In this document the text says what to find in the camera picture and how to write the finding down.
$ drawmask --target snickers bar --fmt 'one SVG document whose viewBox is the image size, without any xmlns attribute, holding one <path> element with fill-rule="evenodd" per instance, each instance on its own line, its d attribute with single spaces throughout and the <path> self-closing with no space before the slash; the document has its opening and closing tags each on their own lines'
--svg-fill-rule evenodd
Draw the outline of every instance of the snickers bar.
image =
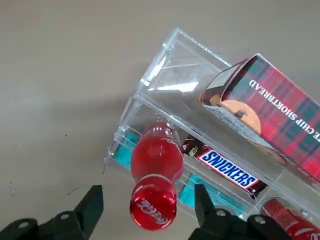
<svg viewBox="0 0 320 240">
<path fill-rule="evenodd" d="M 259 193 L 268 186 L 192 135 L 189 135 L 182 144 L 182 152 L 194 157 L 239 188 L 248 192 L 252 199 L 256 199 Z"/>
</svg>

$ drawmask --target white label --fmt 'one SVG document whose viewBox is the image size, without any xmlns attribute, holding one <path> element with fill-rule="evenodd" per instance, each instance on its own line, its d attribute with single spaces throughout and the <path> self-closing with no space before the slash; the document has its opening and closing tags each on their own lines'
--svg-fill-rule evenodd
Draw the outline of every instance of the white label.
<svg viewBox="0 0 320 240">
<path fill-rule="evenodd" d="M 235 116 L 229 112 L 227 109 L 220 106 L 208 106 L 203 105 L 211 113 L 213 113 L 222 122 L 228 125 L 228 127 L 235 130 L 242 137 L 249 139 L 257 144 L 263 145 L 265 147 L 274 149 L 269 143 L 262 139 L 258 134 L 256 134 L 250 127 L 245 125 L 240 120 L 235 119 Z"/>
<path fill-rule="evenodd" d="M 238 66 L 239 64 L 219 73 L 206 89 L 217 88 L 225 85 Z"/>
</svg>

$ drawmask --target screw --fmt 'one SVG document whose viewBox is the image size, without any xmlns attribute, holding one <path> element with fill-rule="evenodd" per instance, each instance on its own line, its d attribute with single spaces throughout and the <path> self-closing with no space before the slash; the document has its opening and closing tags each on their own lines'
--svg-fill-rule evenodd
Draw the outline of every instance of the screw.
<svg viewBox="0 0 320 240">
<path fill-rule="evenodd" d="M 68 217 L 69 217 L 69 214 L 63 214 L 63 215 L 60 216 L 60 219 L 61 219 L 61 220 L 65 220 L 65 219 L 67 219 Z"/>
<path fill-rule="evenodd" d="M 266 220 L 262 217 L 262 216 L 255 216 L 254 220 L 258 223 L 258 224 L 265 224 Z"/>
<path fill-rule="evenodd" d="M 216 211 L 216 214 L 219 216 L 219 217 L 225 217 L 226 216 L 226 212 L 219 209 L 218 211 Z"/>
<path fill-rule="evenodd" d="M 301 214 L 302 216 L 304 216 L 305 218 L 308 217 L 308 213 L 305 210 L 301 210 Z"/>
</svg>

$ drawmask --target coca-cola logo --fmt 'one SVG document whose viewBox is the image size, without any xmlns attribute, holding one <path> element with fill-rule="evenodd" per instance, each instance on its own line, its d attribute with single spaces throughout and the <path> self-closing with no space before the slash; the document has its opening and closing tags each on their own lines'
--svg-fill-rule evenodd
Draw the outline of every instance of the coca-cola logo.
<svg viewBox="0 0 320 240">
<path fill-rule="evenodd" d="M 158 225 L 164 225 L 169 222 L 168 218 L 164 217 L 148 200 L 142 198 L 142 201 L 137 204 L 141 211 L 147 215 L 150 215 L 155 219 L 155 223 Z"/>
<path fill-rule="evenodd" d="M 320 240 L 320 233 L 312 233 L 310 240 Z"/>
</svg>

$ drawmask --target red bottle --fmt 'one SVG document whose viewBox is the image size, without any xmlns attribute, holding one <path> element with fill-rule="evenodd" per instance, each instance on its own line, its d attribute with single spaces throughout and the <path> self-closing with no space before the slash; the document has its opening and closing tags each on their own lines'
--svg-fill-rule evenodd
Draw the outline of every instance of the red bottle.
<svg viewBox="0 0 320 240">
<path fill-rule="evenodd" d="M 184 159 L 173 127 L 163 121 L 146 128 L 131 157 L 136 181 L 130 201 L 135 223 L 146 230 L 159 230 L 177 214 L 174 183 L 184 169 Z"/>
<path fill-rule="evenodd" d="M 266 201 L 261 213 L 272 217 L 293 240 L 320 240 L 320 229 L 283 198 Z"/>
</svg>

